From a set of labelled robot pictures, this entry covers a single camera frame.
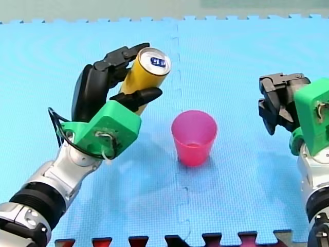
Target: blue label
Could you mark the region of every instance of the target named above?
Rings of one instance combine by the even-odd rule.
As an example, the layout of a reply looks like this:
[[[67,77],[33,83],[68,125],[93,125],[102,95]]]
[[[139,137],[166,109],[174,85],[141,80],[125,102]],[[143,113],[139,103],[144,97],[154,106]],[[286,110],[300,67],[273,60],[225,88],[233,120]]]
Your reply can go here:
[[[160,58],[151,58],[151,64],[154,66],[158,66],[164,68],[166,66],[166,61]]]

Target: floor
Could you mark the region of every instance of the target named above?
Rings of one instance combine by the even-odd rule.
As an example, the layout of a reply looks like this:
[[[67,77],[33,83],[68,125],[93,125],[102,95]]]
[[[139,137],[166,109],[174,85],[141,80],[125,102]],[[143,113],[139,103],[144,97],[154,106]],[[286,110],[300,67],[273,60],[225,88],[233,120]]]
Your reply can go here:
[[[35,18],[52,21],[53,19],[88,19],[109,18],[112,21],[120,17],[130,17],[137,20],[150,16],[155,20],[162,17],[182,19],[186,15],[203,18],[216,15],[225,18],[237,15],[245,18],[248,15],[267,17],[271,14],[288,17],[298,13],[303,16],[321,14],[329,16],[329,1],[327,0],[2,0],[0,21],[11,20],[29,22]]]

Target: yellow can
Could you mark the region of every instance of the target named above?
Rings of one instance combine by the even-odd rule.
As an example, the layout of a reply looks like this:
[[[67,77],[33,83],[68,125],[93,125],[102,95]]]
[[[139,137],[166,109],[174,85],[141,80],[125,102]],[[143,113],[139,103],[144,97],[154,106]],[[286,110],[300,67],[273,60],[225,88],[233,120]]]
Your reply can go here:
[[[120,93],[132,94],[137,90],[159,87],[171,70],[171,61],[162,51],[146,47],[139,51],[126,76]],[[141,115],[147,104],[136,112]]]

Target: green 3d-printed part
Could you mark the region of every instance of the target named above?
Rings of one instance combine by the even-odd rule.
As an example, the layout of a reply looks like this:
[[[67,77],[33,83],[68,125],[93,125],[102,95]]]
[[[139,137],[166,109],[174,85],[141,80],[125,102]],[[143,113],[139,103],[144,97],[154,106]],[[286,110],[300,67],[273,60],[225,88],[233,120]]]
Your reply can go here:
[[[107,157],[118,156],[136,139],[141,126],[141,118],[121,105],[110,100],[98,113],[86,122],[64,122],[65,132],[74,134],[73,143],[95,155],[104,153]],[[112,138],[116,140],[116,152]]]
[[[314,156],[329,146],[329,79],[312,82],[298,90],[294,98],[301,130],[294,131],[291,151],[296,153],[297,144],[304,140]]]
[[[298,156],[301,146],[304,143],[302,128],[295,129],[290,137],[289,147],[293,155]]]

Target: silver robot arm segment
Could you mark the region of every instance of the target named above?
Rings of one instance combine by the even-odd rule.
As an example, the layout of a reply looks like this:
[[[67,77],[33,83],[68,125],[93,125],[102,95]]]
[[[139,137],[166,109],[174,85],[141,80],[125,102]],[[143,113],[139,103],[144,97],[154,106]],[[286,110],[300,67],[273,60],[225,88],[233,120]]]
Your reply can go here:
[[[308,247],[329,246],[329,147],[311,156],[302,144],[298,166],[310,233]]]
[[[51,231],[102,160],[70,146],[42,165],[7,203],[0,204],[0,247],[45,247]]]

